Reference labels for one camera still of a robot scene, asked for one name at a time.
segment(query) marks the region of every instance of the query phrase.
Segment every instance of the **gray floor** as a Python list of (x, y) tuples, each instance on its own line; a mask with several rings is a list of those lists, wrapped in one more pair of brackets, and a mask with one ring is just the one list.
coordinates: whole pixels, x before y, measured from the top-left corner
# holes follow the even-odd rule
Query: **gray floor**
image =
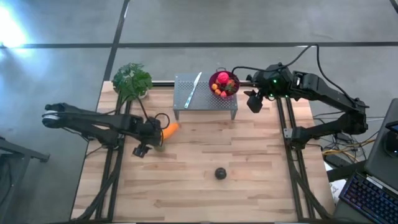
[[(3, 41), (25, 44), (112, 43), (123, 0), (5, 1), (10, 32)], [(398, 14), (388, 0), (138, 0), (130, 2), (120, 42), (362, 42), (398, 41)], [(266, 68), (289, 62), (302, 48), (118, 49), (112, 76), (128, 62), (140, 62), (154, 80), (174, 73)], [(47, 103), (67, 102), (94, 110), (110, 49), (1, 49), (0, 135), (51, 154), (32, 161), (15, 204), (15, 223), (69, 218), (86, 142), (47, 129), (40, 115)], [(325, 73), (351, 96), (384, 116), (398, 96), (398, 47), (324, 47)], [(317, 73), (315, 49), (292, 70)], [(240, 70), (244, 78), (248, 71)], [(311, 102), (313, 114), (334, 111)], [(370, 121), (366, 139), (379, 129)]]

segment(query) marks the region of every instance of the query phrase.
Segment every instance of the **fruit bowl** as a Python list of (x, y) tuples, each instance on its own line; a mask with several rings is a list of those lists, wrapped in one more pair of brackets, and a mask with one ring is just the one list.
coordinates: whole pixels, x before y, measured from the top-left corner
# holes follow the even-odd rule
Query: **fruit bowl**
[[(217, 89), (213, 89), (213, 84), (217, 85)], [(238, 92), (240, 86), (239, 79), (237, 78), (236, 75), (232, 74), (229, 71), (219, 71), (214, 73), (210, 79), (209, 79), (209, 88), (210, 91), (216, 95), (219, 98), (222, 98), (224, 100), (230, 100), (232, 99), (232, 96)]]

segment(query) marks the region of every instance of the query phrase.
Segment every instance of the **orange carrot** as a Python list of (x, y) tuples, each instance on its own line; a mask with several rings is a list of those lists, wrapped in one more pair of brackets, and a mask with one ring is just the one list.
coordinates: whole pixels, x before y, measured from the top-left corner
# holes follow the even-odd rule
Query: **orange carrot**
[(174, 132), (176, 132), (176, 130), (178, 130), (179, 127), (180, 125), (178, 123), (171, 123), (166, 129), (163, 130), (163, 138), (169, 138)]

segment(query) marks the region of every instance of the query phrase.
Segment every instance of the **keyboard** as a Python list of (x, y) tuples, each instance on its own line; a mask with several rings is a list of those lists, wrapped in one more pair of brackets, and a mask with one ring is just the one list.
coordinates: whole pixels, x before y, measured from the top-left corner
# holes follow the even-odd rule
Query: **keyboard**
[(361, 174), (351, 176), (339, 198), (376, 223), (398, 224), (398, 196)]

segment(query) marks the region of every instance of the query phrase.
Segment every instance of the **plant pot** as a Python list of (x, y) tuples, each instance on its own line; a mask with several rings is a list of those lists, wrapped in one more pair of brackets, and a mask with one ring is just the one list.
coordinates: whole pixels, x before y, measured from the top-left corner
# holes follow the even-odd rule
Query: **plant pot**
[(144, 93), (142, 96), (138, 96), (138, 98), (139, 98), (140, 100), (142, 100), (142, 99), (144, 99), (145, 96), (147, 96), (147, 95), (148, 95), (148, 91), (145, 91), (145, 93)]

